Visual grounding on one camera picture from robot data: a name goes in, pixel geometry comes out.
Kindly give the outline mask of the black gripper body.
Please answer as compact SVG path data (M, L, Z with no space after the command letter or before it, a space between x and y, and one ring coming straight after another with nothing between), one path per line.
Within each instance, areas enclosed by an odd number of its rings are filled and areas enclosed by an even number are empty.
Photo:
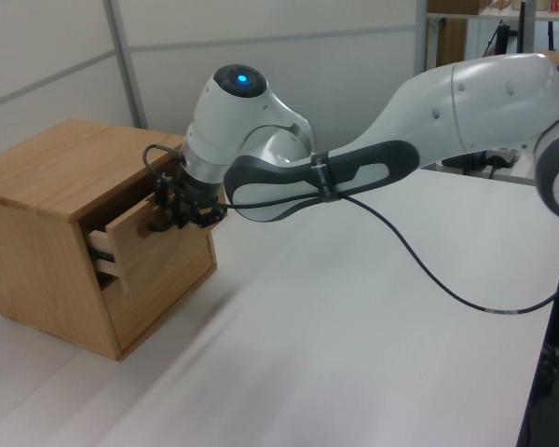
M204 183L183 170L179 171L179 186L202 208L206 208L207 204L217 203L222 190L221 183Z

